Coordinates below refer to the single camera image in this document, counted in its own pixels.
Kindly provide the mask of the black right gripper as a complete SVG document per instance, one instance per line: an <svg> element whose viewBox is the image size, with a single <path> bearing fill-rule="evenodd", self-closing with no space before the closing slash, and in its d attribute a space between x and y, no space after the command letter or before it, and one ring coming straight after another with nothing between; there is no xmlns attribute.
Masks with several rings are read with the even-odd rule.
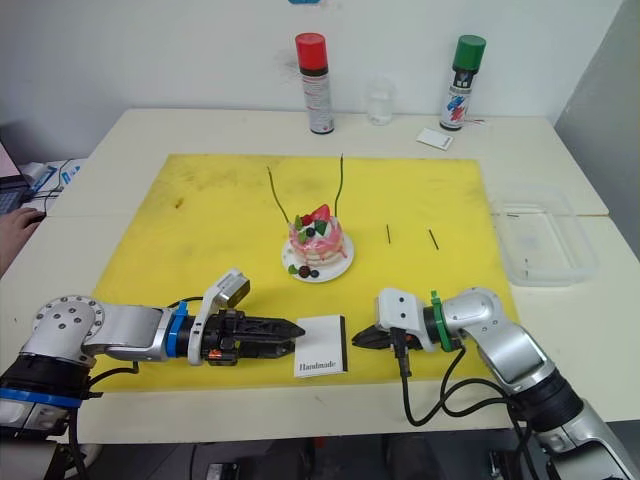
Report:
<svg viewBox="0 0 640 480"><path fill-rule="evenodd" d="M356 333L352 341L356 347L371 350L388 349L390 346L394 351L419 349L419 339L398 327L391 327L389 332L386 332L376 326L369 326Z"/></svg>

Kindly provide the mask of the bystander's bare hand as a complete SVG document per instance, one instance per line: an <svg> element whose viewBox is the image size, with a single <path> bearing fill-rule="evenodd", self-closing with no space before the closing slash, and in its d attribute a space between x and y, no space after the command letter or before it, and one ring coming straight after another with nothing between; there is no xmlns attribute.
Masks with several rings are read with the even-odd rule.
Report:
<svg viewBox="0 0 640 480"><path fill-rule="evenodd" d="M35 208L19 208L1 216L1 276L45 218L46 214Z"/></svg>

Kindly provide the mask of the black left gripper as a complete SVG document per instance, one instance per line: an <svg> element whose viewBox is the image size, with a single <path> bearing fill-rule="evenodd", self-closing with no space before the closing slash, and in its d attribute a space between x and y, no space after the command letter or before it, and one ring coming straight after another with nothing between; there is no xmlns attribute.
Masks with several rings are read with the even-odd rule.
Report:
<svg viewBox="0 0 640 480"><path fill-rule="evenodd" d="M239 340L287 340L277 343ZM235 366L240 359L277 359L295 352L292 339L305 330L281 318L246 317L237 310L220 310L208 317L203 333L203 359L211 366Z"/></svg>

